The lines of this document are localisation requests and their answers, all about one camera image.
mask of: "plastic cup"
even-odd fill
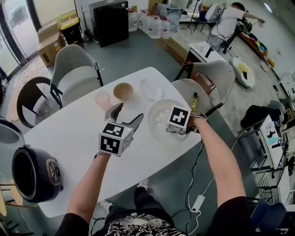
[[[95,96],[97,105],[105,112],[112,107],[110,95],[108,92],[102,91]]]

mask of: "shoe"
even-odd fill
[[[146,190],[148,189],[149,187],[149,180],[148,179],[145,179],[145,180],[142,180],[138,183],[137,187],[144,187]]]
[[[106,200],[101,201],[100,204],[101,204],[102,208],[104,208],[107,212],[110,212],[109,211],[110,206],[114,205],[111,202],[106,201]]]

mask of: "black shirt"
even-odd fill
[[[73,213],[65,215],[56,236],[87,236],[87,222]],[[216,211],[206,236],[213,235],[252,235],[250,213],[247,199],[236,197],[222,204]],[[104,227],[95,236],[183,236],[184,233],[175,228],[171,217],[159,209],[142,211],[128,210],[106,221]]]

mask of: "brown bowl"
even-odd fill
[[[120,83],[116,85],[113,92],[116,98],[127,101],[133,95],[133,87],[128,83]]]

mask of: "cardboard box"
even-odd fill
[[[38,53],[46,67],[53,66],[56,55],[65,46],[57,22],[45,25],[38,31]]]

